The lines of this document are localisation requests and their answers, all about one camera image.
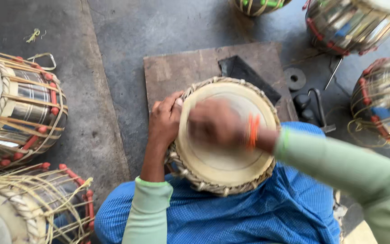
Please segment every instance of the metal hammer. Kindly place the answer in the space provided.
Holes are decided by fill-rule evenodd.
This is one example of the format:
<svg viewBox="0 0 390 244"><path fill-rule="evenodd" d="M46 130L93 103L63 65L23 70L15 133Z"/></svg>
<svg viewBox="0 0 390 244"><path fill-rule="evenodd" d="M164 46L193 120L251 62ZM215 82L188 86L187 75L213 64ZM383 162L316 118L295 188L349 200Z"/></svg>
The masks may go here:
<svg viewBox="0 0 390 244"><path fill-rule="evenodd" d="M320 114L320 120L322 122L322 131L326 134L329 132L332 132L336 130L336 125L327 125L326 123L326 117L325 117L325 112L323 111L323 106L322 106L322 95L320 93L320 90L316 88L310 88L308 91L308 96L311 94L311 91L314 91L316 93L316 99L317 99L317 107L318 107L318 113Z"/></svg>

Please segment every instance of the tabla drum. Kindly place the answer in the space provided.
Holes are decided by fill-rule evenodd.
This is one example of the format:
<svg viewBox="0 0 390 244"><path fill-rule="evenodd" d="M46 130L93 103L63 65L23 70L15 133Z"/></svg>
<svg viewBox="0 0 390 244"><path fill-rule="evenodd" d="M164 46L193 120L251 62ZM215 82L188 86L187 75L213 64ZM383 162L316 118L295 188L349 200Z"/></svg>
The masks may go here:
<svg viewBox="0 0 390 244"><path fill-rule="evenodd" d="M378 59L364 70L351 98L351 110L358 125L390 141L390 58Z"/></svg>
<svg viewBox="0 0 390 244"><path fill-rule="evenodd" d="M291 0L231 0L242 13L248 16L258 16L273 12L287 5Z"/></svg>
<svg viewBox="0 0 390 244"><path fill-rule="evenodd" d="M207 98L229 100L243 121L250 114L259 115L261 127L279 128L276 109L263 91L244 80L213 77L193 84L181 98L184 104L179 134L169 148L166 162L174 162L180 175L191 181L194 189L227 196L253 190L272 175L276 162L267 152L206 146L188 136L189 111Z"/></svg>
<svg viewBox="0 0 390 244"><path fill-rule="evenodd" d="M0 53L0 168L45 152L61 136L67 116L54 74Z"/></svg>
<svg viewBox="0 0 390 244"><path fill-rule="evenodd" d="M390 1L308 0L306 24L312 44L347 56L377 49L390 36Z"/></svg>
<svg viewBox="0 0 390 244"><path fill-rule="evenodd" d="M0 175L0 244L85 244L94 229L93 192L64 164Z"/></svg>

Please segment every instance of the blurred hand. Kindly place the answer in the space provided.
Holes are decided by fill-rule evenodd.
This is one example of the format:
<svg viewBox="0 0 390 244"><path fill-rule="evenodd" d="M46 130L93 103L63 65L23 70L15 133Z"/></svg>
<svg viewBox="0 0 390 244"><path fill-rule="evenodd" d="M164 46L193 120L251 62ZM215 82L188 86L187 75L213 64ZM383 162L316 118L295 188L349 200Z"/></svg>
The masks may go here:
<svg viewBox="0 0 390 244"><path fill-rule="evenodd" d="M198 102L189 113L189 133L198 140L220 145L244 143L245 124L224 99Z"/></svg>
<svg viewBox="0 0 390 244"><path fill-rule="evenodd" d="M155 102L148 125L148 142L166 149L179 133L183 91L176 91L161 102Z"/></svg>

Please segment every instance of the light green sleeve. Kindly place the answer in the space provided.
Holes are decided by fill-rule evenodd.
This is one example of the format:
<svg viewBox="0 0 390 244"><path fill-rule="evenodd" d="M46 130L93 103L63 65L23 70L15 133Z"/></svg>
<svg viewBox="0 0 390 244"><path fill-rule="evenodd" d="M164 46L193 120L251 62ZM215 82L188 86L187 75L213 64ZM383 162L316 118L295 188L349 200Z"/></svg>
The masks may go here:
<svg viewBox="0 0 390 244"><path fill-rule="evenodd" d="M122 244L166 244L166 208L172 190L168 182L135 179L135 195Z"/></svg>
<svg viewBox="0 0 390 244"><path fill-rule="evenodd" d="M281 132L278 160L349 193L364 208L378 244L390 244L390 159L332 138Z"/></svg>

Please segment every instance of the concrete floor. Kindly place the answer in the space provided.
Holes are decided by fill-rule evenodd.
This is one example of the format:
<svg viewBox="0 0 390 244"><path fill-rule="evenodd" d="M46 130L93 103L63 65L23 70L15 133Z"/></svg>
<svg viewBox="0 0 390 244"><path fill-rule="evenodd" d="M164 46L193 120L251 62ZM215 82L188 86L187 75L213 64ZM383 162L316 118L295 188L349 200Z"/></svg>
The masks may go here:
<svg viewBox="0 0 390 244"><path fill-rule="evenodd" d="M301 11L304 2L293 0L256 18L242 15L228 0L0 3L0 51L24 57L51 52L58 63L56 74L65 81L70 108L65 134L37 162L63 161L80 175L94 176L96 208L116 185L139 175L148 127L144 56L273 41L282 46L283 68L300 68L306 75L307 84L298 93L322 89L332 57L310 45ZM23 38L34 28L47 35L25 43ZM344 60L337 74L342 89L333 83L322 92L328 123L337 125L328 136L356 144L346 130L351 120L349 94L362 70L386 56L390 38L376 52ZM368 143L380 140L369 132L357 135ZM390 157L389 146L374 150ZM362 215L351 199L342 201L349 207L344 219L347 234Z"/></svg>

